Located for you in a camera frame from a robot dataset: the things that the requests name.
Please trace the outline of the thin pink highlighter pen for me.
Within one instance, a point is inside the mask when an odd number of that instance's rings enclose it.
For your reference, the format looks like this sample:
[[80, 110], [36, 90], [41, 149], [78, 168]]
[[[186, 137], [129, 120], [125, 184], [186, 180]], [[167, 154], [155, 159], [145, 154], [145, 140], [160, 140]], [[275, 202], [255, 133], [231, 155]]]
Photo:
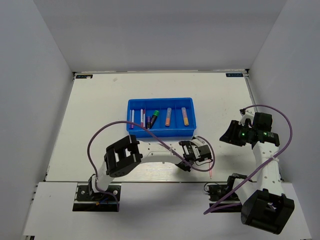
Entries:
[[209, 162], [209, 178], [212, 179], [212, 163]]

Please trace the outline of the yellow orange highlighter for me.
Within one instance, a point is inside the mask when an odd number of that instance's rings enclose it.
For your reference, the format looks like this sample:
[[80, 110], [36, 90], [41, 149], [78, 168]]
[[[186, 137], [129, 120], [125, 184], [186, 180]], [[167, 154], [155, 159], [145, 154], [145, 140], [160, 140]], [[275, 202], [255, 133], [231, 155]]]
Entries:
[[188, 114], [187, 114], [186, 108], [182, 107], [181, 108], [181, 112], [182, 112], [182, 118], [183, 118], [184, 126], [189, 126], [189, 119], [188, 119]]

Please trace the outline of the orange grey highlighter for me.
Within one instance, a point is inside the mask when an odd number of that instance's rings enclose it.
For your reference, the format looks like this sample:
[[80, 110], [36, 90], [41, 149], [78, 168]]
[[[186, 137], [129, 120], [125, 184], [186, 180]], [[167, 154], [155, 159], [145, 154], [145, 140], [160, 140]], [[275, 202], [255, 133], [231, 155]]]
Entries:
[[165, 117], [165, 126], [169, 127], [171, 124], [171, 114], [172, 114], [172, 109], [170, 107], [167, 108], [166, 111], [166, 117]]

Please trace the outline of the green black highlighter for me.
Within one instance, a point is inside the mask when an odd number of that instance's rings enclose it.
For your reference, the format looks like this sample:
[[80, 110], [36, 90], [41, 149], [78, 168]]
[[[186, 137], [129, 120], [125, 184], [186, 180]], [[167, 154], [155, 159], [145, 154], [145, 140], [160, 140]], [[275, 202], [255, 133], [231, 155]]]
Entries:
[[155, 124], [155, 122], [156, 122], [156, 120], [157, 120], [157, 118], [158, 118], [158, 116], [159, 116], [159, 113], [160, 113], [159, 110], [155, 110], [154, 113], [153, 113], [153, 115], [151, 116], [151, 118], [150, 118], [150, 124], [149, 124], [149, 128], [150, 128], [150, 129], [154, 126], [154, 124]]

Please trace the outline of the purple black highlighter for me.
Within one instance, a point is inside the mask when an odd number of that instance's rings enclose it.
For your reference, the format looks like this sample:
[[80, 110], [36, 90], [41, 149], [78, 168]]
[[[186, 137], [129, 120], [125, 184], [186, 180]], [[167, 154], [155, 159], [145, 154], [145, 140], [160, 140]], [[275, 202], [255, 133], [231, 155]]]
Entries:
[[151, 128], [151, 117], [150, 116], [147, 116], [147, 123], [146, 123], [146, 128], [147, 129], [150, 129]]

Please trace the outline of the magenta capped white marker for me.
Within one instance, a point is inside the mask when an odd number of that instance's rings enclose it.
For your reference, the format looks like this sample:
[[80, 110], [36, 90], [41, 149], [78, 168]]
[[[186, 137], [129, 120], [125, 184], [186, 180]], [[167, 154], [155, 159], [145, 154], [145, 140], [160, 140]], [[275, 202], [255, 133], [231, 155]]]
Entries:
[[140, 110], [140, 125], [144, 128], [146, 127], [146, 113], [143, 108]]

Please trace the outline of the pink capped white marker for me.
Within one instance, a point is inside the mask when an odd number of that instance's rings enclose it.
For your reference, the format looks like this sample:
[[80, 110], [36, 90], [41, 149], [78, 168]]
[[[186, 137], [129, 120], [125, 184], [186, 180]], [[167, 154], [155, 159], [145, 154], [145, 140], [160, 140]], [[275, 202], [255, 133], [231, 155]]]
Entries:
[[[134, 109], [131, 110], [131, 119], [130, 120], [131, 120], [132, 123], [135, 122], [135, 110]], [[134, 126], [135, 126], [134, 124], [131, 124], [130, 125], [130, 129], [133, 129]]]

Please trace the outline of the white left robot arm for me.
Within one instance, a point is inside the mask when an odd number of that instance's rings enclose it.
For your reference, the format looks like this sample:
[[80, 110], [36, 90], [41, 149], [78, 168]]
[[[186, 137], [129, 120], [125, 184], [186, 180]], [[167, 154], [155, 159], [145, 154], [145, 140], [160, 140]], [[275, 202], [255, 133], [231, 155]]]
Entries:
[[171, 163], [190, 172], [201, 162], [214, 164], [215, 154], [200, 137], [166, 144], [139, 141], [129, 135], [106, 148], [102, 166], [88, 181], [88, 193], [96, 200], [103, 198], [115, 178], [128, 175], [140, 164]]

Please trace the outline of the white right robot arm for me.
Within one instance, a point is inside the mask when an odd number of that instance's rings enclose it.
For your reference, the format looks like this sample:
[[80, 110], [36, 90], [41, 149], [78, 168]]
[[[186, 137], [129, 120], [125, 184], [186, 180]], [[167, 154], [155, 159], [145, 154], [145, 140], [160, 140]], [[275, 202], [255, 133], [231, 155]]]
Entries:
[[292, 199], [282, 188], [279, 163], [278, 134], [272, 132], [272, 115], [242, 109], [241, 120], [232, 120], [219, 139], [235, 146], [251, 145], [257, 171], [256, 183], [246, 175], [234, 173], [228, 177], [223, 199], [239, 199], [241, 222], [266, 232], [279, 235], [295, 209]]

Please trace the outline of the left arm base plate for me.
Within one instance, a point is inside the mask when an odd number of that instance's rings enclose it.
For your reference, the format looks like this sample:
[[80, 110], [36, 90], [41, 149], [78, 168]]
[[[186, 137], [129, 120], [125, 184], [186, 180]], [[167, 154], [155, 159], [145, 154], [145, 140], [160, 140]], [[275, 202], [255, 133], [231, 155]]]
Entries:
[[109, 185], [107, 192], [115, 195], [115, 198], [109, 194], [93, 192], [91, 194], [88, 184], [78, 184], [76, 187], [73, 212], [119, 212], [121, 185]]

